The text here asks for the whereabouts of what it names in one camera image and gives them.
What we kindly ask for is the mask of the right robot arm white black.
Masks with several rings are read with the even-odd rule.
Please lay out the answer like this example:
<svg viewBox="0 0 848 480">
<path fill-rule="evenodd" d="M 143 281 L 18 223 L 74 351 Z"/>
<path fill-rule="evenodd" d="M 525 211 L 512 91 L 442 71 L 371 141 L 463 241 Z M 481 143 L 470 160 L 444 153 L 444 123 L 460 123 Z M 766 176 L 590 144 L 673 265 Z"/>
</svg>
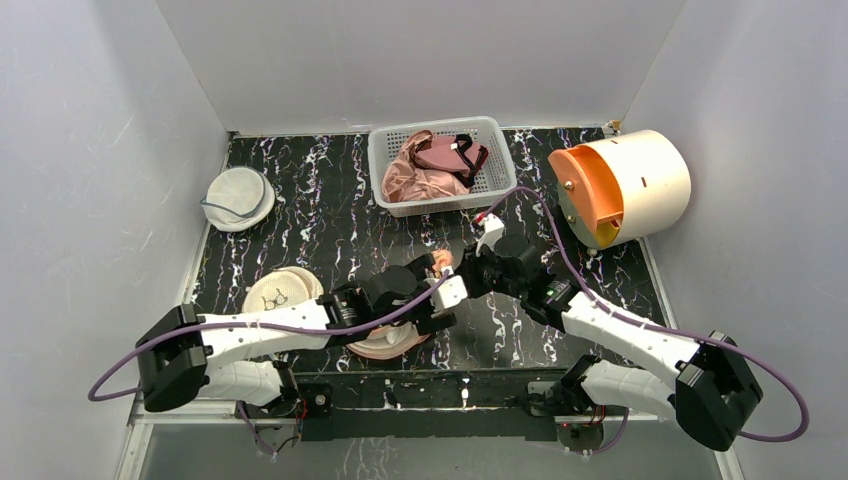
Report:
<svg viewBox="0 0 848 480">
<path fill-rule="evenodd" d="M 520 235 L 467 246 L 458 275 L 472 298 L 494 292 L 518 300 L 535 322 L 581 337 L 631 361 L 621 367 L 583 356 L 554 393 L 577 414 L 615 405 L 673 419 L 697 443 L 728 450 L 763 398 L 745 358 L 726 336 L 685 339 L 643 318 L 629 324 L 615 305 L 592 299 L 574 278 L 556 275 Z"/>
</svg>

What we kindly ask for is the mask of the peach patterned mesh laundry bag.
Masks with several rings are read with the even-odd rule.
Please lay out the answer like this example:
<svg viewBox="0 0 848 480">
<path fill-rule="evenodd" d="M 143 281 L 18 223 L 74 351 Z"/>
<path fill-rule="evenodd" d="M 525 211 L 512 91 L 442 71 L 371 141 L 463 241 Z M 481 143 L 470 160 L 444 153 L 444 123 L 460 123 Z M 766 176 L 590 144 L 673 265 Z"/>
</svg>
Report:
<svg viewBox="0 0 848 480">
<path fill-rule="evenodd" d="M 431 251 L 436 254 L 438 269 L 453 268 L 453 255 L 446 249 Z M 385 361 L 404 355 L 416 345 L 424 342 L 432 334 L 418 335 L 412 326 L 394 326 L 386 323 L 370 331 L 368 336 L 358 342 L 347 345 L 354 354 L 370 359 Z"/>
</svg>

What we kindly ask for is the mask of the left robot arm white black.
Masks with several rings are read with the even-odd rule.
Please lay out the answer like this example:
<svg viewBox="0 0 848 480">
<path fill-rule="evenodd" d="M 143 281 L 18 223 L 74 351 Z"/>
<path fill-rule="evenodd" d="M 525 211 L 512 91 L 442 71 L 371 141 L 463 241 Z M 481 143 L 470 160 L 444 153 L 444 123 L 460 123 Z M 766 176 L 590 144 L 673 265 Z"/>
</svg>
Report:
<svg viewBox="0 0 848 480">
<path fill-rule="evenodd" d="M 215 315 L 178 305 L 136 343 L 144 408 L 167 412 L 211 398 L 286 416 L 297 407 L 299 391 L 270 355 L 353 345 L 393 358 L 455 325 L 451 311 L 466 298 L 462 278 L 427 254 L 274 309 Z"/>
</svg>

